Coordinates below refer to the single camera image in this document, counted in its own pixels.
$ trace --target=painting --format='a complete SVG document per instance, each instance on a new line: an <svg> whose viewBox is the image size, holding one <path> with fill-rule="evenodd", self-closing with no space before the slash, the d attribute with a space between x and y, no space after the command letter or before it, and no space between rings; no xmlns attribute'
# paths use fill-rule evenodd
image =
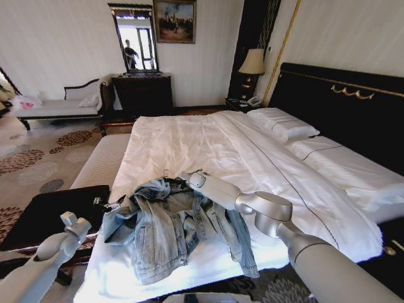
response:
<svg viewBox="0 0 404 303"><path fill-rule="evenodd" d="M157 42L195 43L196 1L154 1Z"/></svg>

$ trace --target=telephone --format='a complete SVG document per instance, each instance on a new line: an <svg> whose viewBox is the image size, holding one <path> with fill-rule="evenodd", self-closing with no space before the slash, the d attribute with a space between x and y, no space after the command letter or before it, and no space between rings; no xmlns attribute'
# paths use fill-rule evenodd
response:
<svg viewBox="0 0 404 303"><path fill-rule="evenodd" d="M259 107L261 105L261 103L262 103L262 101L259 100L257 96L254 96L247 101L247 104L252 107Z"/></svg>

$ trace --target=carpet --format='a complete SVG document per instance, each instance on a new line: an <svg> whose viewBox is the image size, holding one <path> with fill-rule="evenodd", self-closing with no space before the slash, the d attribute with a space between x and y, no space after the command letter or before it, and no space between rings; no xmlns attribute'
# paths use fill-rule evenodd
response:
<svg viewBox="0 0 404 303"><path fill-rule="evenodd" d="M257 279L238 276L227 280L194 287L188 292L228 292L249 295L252 301L262 303L315 303L317 300L296 274L290 264L278 270L261 270ZM160 303L168 295L143 301L143 303Z"/></svg>
<svg viewBox="0 0 404 303"><path fill-rule="evenodd" d="M27 131L10 114L0 119L0 242L35 195L70 188L101 139L96 123L30 121Z"/></svg>

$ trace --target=wooden dresser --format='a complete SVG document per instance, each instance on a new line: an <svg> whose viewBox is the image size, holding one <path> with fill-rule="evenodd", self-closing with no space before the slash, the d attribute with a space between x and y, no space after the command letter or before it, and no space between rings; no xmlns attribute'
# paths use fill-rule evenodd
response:
<svg viewBox="0 0 404 303"><path fill-rule="evenodd" d="M112 78L122 109L130 116L172 114L171 76L165 73L124 74Z"/></svg>

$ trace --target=pillow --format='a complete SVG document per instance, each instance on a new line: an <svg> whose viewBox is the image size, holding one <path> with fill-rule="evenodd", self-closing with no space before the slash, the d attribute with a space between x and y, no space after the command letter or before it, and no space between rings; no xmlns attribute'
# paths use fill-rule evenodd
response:
<svg viewBox="0 0 404 303"><path fill-rule="evenodd" d="M16 109L33 109L35 107L41 107L43 105L42 100L34 96L15 96L11 102Z"/></svg>
<svg viewBox="0 0 404 303"><path fill-rule="evenodd" d="M404 177L323 136L286 146L363 210L404 203Z"/></svg>
<svg viewBox="0 0 404 303"><path fill-rule="evenodd" d="M78 107L94 107L98 105L98 94L94 93L85 97L78 105Z"/></svg>
<svg viewBox="0 0 404 303"><path fill-rule="evenodd" d="M283 144L296 138L317 136L320 133L306 122L277 108L250 110L247 115Z"/></svg>

